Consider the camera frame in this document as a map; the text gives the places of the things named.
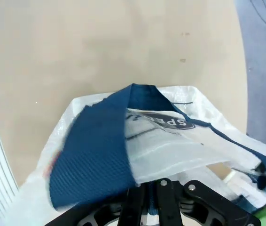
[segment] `beige tabletop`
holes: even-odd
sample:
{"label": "beige tabletop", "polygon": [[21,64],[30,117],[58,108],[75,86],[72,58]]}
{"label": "beige tabletop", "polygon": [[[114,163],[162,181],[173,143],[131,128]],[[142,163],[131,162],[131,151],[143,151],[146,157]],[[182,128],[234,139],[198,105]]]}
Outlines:
{"label": "beige tabletop", "polygon": [[233,0],[0,0],[0,137],[19,185],[70,101],[130,83],[192,85],[247,121]]}

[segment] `silver bolt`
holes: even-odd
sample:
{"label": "silver bolt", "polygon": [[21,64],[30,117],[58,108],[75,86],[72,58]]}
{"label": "silver bolt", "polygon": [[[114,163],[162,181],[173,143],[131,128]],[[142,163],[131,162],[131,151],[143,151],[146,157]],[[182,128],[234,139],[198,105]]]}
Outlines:
{"label": "silver bolt", "polygon": [[161,186],[166,186],[167,185],[167,181],[166,180],[162,180],[162,181],[160,181],[160,184],[161,184]]}
{"label": "silver bolt", "polygon": [[194,186],[194,185],[190,185],[190,186],[188,186],[188,189],[190,190],[190,191],[194,191],[195,189],[196,189],[196,186]]}

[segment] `gray floor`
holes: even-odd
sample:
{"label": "gray floor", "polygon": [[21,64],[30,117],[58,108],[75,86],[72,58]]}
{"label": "gray floor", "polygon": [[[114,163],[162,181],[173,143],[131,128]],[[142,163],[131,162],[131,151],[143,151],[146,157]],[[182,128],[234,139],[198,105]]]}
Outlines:
{"label": "gray floor", "polygon": [[[253,0],[263,18],[261,0]],[[266,143],[266,25],[250,0],[235,0],[240,18],[248,75],[248,125],[250,137]]]}

